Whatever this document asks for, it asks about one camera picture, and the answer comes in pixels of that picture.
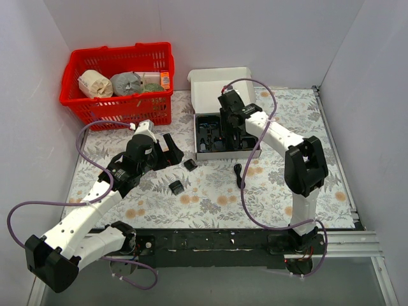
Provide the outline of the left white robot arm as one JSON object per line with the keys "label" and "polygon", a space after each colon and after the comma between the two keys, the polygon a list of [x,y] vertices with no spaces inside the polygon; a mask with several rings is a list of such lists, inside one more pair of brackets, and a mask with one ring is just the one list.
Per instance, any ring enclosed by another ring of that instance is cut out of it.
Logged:
{"label": "left white robot arm", "polygon": [[149,135],[135,134],[126,150],[99,175],[85,205],[74,208],[59,224],[42,237],[31,235],[24,244],[27,267],[55,293],[66,290],[79,271],[92,262],[118,252],[130,255],[137,248],[136,231],[117,221],[97,235],[87,238],[94,225],[135,188],[149,171],[181,163],[183,152],[170,134],[163,136],[167,150]]}

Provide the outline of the floral table mat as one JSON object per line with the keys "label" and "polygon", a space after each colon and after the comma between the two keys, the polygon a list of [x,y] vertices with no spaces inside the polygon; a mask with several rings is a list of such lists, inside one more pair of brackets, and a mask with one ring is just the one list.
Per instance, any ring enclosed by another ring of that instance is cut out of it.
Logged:
{"label": "floral table mat", "polygon": [[[328,229],[354,227],[348,197],[324,121],[310,89],[256,89],[256,102],[290,131],[321,140],[328,176],[317,199],[317,217]],[[236,161],[198,162],[188,171],[183,164],[142,177],[124,200],[110,209],[97,228],[122,221],[135,228],[253,228],[257,223],[282,227],[292,215],[292,194],[284,181],[284,161],[269,146],[257,159],[242,159],[246,187],[240,191],[233,170]],[[184,192],[168,187],[180,180]]]}

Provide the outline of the green broccoli-like item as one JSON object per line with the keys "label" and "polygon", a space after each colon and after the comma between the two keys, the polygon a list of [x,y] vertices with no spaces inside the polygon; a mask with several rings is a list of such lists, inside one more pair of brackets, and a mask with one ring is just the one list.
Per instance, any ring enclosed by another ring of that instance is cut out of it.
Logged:
{"label": "green broccoli-like item", "polygon": [[155,83],[149,83],[149,84],[142,84],[140,93],[143,94],[143,93],[163,92],[163,91],[165,91],[165,89],[161,85],[155,84]]}

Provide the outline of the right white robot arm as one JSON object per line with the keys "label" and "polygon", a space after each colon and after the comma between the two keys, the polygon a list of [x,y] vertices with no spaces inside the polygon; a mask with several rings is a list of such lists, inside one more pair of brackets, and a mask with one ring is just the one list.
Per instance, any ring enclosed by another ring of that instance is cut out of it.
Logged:
{"label": "right white robot arm", "polygon": [[218,100],[221,118],[230,130],[255,136],[259,143],[267,144],[284,160],[284,181],[292,192],[292,215],[288,226],[269,229],[269,251],[300,254],[323,243],[316,226],[316,208],[328,167],[319,138],[292,133],[260,106],[245,105],[234,89],[224,90]]}

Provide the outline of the orange small box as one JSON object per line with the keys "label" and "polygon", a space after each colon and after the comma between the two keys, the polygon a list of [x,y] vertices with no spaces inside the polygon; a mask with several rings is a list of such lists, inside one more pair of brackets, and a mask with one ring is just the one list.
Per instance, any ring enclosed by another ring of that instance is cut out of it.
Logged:
{"label": "orange small box", "polygon": [[170,89],[170,74],[168,71],[160,72],[160,85],[165,91]]}

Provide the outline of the grey wrapped roll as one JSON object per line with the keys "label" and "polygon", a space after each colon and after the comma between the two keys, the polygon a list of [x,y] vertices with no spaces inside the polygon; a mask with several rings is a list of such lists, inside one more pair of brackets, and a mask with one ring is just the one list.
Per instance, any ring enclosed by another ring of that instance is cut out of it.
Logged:
{"label": "grey wrapped roll", "polygon": [[130,96],[142,92],[141,77],[134,72],[119,73],[110,79],[116,96]]}

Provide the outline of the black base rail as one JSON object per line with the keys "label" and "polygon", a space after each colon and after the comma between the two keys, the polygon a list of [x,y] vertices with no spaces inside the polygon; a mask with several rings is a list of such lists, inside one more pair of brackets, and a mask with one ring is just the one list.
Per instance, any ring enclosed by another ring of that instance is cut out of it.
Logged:
{"label": "black base rail", "polygon": [[285,269],[286,258],[311,269],[323,255],[326,239],[313,231],[307,239],[294,231],[266,229],[139,229],[128,257],[153,268],[264,267]]}

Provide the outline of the white hair clipper box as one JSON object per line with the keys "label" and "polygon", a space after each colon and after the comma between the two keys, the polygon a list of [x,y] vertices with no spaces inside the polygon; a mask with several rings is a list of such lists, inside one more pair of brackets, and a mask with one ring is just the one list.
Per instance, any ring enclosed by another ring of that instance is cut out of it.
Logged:
{"label": "white hair clipper box", "polygon": [[233,84],[243,102],[239,110],[253,113],[261,107],[256,104],[251,71],[246,67],[194,69],[187,79],[191,84],[191,102],[194,109],[194,149],[199,161],[214,159],[247,159],[258,139],[246,132],[245,126],[233,128],[223,117],[219,96],[225,85]]}

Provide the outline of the beige paper-wrapped roll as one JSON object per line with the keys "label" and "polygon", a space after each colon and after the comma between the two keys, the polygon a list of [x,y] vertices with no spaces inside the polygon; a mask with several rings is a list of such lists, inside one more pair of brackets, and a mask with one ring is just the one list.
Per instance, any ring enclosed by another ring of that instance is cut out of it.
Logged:
{"label": "beige paper-wrapped roll", "polygon": [[79,89],[88,98],[110,98],[113,95],[111,81],[96,70],[88,69],[78,77]]}

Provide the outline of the black comb guard large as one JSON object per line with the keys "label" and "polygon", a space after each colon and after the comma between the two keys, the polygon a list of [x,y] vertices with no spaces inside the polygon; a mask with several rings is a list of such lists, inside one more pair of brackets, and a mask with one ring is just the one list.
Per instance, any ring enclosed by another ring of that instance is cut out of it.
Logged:
{"label": "black comb guard large", "polygon": [[172,194],[174,194],[175,196],[184,192],[184,186],[180,180],[172,182],[168,187],[170,188]]}

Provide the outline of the white flat box in basket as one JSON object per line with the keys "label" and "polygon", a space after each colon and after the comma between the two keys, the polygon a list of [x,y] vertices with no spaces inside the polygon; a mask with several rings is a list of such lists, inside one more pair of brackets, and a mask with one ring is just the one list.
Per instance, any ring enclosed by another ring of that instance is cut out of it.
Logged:
{"label": "white flat box in basket", "polygon": [[142,85],[147,84],[161,84],[161,74],[160,72],[135,72],[139,76]]}

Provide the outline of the red plastic shopping basket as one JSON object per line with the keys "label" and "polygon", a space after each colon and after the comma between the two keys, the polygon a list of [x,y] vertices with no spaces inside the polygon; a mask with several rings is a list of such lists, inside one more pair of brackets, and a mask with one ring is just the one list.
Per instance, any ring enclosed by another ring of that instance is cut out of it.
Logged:
{"label": "red plastic shopping basket", "polygon": [[[88,98],[78,86],[78,77],[88,69],[111,79],[125,72],[162,72],[170,74],[170,89],[110,98]],[[151,120],[155,125],[171,123],[171,96],[175,62],[171,44],[137,43],[130,47],[99,47],[72,52],[63,74],[59,101],[84,124],[101,121],[94,131],[119,128],[119,122]]]}

